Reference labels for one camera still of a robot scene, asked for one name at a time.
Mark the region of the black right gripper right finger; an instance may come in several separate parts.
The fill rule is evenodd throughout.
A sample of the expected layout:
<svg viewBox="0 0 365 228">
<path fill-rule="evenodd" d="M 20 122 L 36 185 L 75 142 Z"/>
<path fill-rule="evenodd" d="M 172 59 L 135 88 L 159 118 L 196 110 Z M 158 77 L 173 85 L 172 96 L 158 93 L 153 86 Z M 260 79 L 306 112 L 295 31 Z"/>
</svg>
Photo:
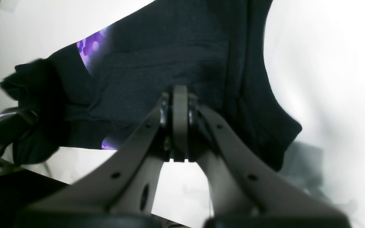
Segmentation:
<svg viewBox="0 0 365 228">
<path fill-rule="evenodd" d="M 350 227 L 343 212 L 278 176 L 193 94 L 188 109 L 188 159 L 207 176 L 214 211 L 205 228 Z"/>
</svg>

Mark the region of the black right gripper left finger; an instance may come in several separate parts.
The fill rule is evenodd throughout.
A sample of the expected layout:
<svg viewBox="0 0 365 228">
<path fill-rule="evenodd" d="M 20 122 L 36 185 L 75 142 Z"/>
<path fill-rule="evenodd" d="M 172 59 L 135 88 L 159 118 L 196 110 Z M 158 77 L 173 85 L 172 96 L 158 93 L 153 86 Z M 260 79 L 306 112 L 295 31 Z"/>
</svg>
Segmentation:
<svg viewBox="0 0 365 228">
<path fill-rule="evenodd" d="M 160 171 L 187 157 L 188 90 L 177 85 L 100 167 L 21 212 L 18 228 L 161 228 L 151 215 Z"/>
</svg>

